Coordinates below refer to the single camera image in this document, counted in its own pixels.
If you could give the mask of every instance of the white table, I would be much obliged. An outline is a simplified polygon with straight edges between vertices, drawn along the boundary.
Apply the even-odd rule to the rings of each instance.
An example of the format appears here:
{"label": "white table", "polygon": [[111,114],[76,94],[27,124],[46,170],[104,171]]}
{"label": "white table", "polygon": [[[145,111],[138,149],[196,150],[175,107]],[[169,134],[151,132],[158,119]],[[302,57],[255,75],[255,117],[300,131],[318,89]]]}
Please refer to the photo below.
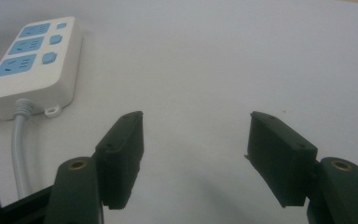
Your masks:
{"label": "white table", "polygon": [[[255,110],[311,141],[318,160],[358,164],[358,3],[0,0],[0,59],[23,25],[65,16],[84,32],[75,98],[27,124],[34,191],[135,110],[141,172],[105,223],[308,223],[306,207],[280,208],[243,157]],[[2,205],[17,200],[12,125],[0,120]]]}

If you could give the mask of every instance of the power strip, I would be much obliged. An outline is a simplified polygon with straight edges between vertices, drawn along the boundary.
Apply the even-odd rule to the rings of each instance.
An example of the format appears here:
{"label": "power strip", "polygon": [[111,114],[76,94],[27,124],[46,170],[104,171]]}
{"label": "power strip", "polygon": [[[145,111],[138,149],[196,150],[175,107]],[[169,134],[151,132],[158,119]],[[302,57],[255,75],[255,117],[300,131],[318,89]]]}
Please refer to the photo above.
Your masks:
{"label": "power strip", "polygon": [[81,43],[74,17],[24,26],[0,62],[0,118],[13,119],[20,99],[58,116],[74,96]]}

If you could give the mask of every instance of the screw hole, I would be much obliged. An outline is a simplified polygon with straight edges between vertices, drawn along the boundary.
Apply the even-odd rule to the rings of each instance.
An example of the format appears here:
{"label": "screw hole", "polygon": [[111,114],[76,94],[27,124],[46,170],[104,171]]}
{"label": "screw hole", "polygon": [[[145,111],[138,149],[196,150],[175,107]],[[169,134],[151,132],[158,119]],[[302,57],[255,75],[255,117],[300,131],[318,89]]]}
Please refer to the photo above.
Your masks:
{"label": "screw hole", "polygon": [[74,161],[69,165],[69,170],[80,170],[87,166],[86,161]]}
{"label": "screw hole", "polygon": [[346,163],[345,161],[331,161],[331,165],[341,171],[349,172],[353,170],[351,165]]}

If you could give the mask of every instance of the blue switch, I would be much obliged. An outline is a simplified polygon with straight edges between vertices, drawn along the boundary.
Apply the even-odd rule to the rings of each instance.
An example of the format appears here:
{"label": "blue switch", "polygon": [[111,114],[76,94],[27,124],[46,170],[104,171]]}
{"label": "blue switch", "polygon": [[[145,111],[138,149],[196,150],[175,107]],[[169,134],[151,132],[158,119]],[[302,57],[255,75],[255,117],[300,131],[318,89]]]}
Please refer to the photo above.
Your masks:
{"label": "blue switch", "polygon": [[62,41],[62,35],[54,35],[50,38],[50,45],[58,44]]}
{"label": "blue switch", "polygon": [[66,22],[60,23],[60,24],[57,25],[57,30],[63,29],[65,27],[66,27]]}
{"label": "blue switch", "polygon": [[42,58],[42,64],[54,63],[57,57],[57,53],[49,52],[45,53]]}

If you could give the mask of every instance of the gray cable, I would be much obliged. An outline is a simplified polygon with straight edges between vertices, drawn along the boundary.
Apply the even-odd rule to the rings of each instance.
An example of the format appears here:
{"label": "gray cable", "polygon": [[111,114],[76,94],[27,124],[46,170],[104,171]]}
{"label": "gray cable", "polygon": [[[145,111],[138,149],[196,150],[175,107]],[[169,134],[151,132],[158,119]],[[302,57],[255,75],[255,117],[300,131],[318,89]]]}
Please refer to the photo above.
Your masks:
{"label": "gray cable", "polygon": [[22,136],[25,122],[31,117],[34,105],[32,102],[20,99],[16,102],[14,114],[14,128],[11,136],[11,157],[13,160],[14,177],[16,179],[19,199],[31,194],[30,180],[25,166]]}

